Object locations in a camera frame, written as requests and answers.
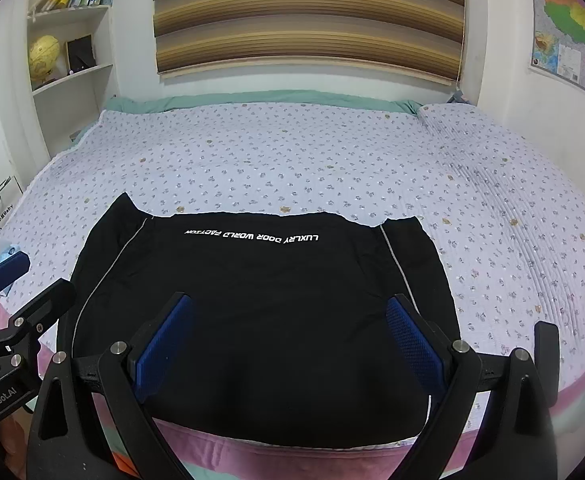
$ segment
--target yellow globe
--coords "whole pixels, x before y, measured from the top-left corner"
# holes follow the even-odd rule
[[[60,52],[59,41],[53,36],[42,36],[35,41],[28,51],[30,79],[44,81],[52,72]]]

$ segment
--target brown striped blind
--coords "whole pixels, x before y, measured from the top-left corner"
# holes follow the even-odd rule
[[[323,60],[456,80],[464,0],[155,0],[162,74]]]

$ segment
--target blue textured pad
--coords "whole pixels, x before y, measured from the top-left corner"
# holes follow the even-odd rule
[[[419,379],[423,390],[436,400],[442,399],[448,389],[443,363],[397,298],[388,300],[386,320],[403,357]]]
[[[0,292],[12,285],[30,269],[30,258],[19,251],[0,263]]]
[[[141,404],[159,391],[173,357],[191,329],[192,300],[183,296],[137,360],[133,390]]]

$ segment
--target folded clothing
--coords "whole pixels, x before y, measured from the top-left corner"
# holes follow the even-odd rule
[[[184,292],[194,330],[148,411],[280,446],[371,446],[421,430],[428,398],[389,333],[392,295],[459,338],[443,266],[415,218],[376,228],[329,213],[156,218],[124,194],[72,281],[58,349],[80,357],[130,340]]]

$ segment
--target bedspread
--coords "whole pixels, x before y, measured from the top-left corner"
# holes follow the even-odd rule
[[[35,178],[2,231],[32,261],[9,312],[69,278],[124,191],[155,216],[329,211],[370,226],[416,216],[475,350],[533,351],[534,323],[547,320],[560,329],[560,388],[585,371],[585,198],[475,107],[428,105],[417,117],[259,103],[104,111]],[[54,349],[55,338],[53,328],[42,342]],[[466,429],[479,427],[486,400],[477,396]]]

